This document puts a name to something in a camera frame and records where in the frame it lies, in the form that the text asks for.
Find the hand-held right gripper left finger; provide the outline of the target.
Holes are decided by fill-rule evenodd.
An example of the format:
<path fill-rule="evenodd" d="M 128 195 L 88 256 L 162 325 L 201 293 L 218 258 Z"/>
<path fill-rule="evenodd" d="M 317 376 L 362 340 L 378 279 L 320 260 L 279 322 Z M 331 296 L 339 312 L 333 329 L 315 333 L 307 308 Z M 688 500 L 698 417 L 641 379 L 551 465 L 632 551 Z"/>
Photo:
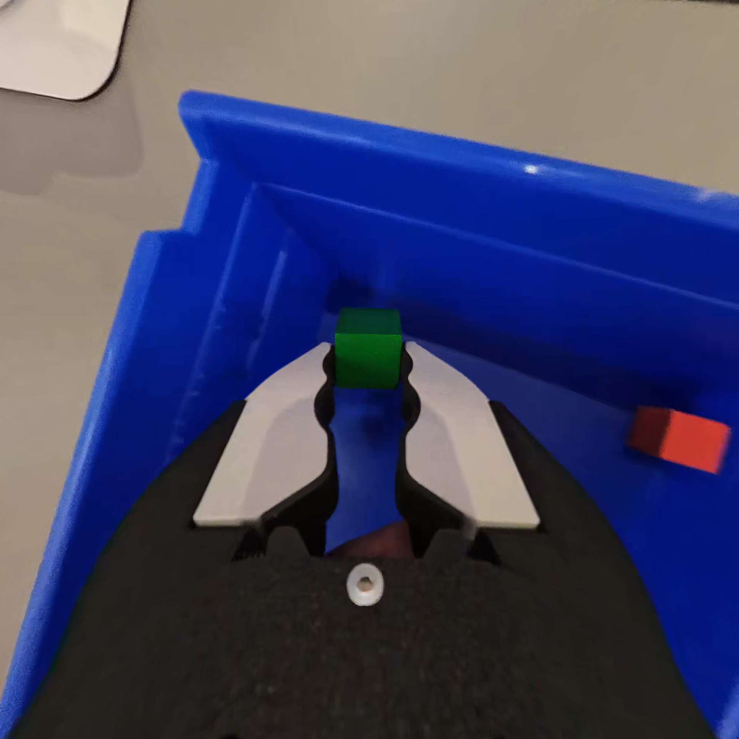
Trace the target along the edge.
<path fill-rule="evenodd" d="M 322 342 L 274 372 L 245 399 L 193 515 L 199 529 L 244 529 L 266 547 L 293 528 L 323 557 L 338 504 L 335 351 Z"/>

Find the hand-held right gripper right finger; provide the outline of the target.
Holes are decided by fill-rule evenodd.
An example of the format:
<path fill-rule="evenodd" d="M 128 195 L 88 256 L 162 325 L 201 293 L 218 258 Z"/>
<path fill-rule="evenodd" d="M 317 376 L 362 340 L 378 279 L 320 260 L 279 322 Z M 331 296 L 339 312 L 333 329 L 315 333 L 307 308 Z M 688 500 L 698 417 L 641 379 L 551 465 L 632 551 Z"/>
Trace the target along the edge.
<path fill-rule="evenodd" d="M 463 552 L 489 533 L 540 532 L 541 519 L 487 395 L 421 346 L 401 353 L 395 502 L 424 557 L 439 533 Z"/>

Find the large green wooden cube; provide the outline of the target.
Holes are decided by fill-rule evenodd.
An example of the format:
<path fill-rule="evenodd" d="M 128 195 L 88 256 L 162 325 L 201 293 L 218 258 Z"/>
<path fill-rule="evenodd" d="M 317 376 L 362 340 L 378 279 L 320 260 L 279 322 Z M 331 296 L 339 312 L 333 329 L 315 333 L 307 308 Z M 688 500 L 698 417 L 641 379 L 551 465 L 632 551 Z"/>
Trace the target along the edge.
<path fill-rule="evenodd" d="M 403 333 L 396 309 L 342 308 L 335 332 L 336 385 L 393 390 L 400 379 Z"/>

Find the blue plastic bin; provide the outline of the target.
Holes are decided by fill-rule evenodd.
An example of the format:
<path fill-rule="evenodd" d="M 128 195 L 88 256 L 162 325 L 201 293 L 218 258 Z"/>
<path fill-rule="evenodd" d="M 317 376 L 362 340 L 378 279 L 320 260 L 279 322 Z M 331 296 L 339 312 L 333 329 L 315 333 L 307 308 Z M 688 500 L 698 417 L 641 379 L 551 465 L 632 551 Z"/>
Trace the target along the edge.
<path fill-rule="evenodd" d="M 737 737 L 737 197 L 207 93 L 140 237 L 2 737 Z M 335 385 L 323 557 L 193 515 L 246 397 L 342 308 L 488 397 L 540 519 L 424 557 L 402 388 Z M 729 426 L 718 475 L 626 444 Z"/>

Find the red wooden cube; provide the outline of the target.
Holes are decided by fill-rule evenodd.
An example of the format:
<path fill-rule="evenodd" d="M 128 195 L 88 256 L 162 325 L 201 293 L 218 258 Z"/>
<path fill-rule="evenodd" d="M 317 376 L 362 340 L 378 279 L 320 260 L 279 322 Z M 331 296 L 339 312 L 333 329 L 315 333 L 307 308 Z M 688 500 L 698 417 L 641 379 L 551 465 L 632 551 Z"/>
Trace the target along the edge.
<path fill-rule="evenodd" d="M 643 455 L 718 475 L 731 439 L 731 428 L 716 420 L 668 408 L 640 406 L 626 444 Z"/>

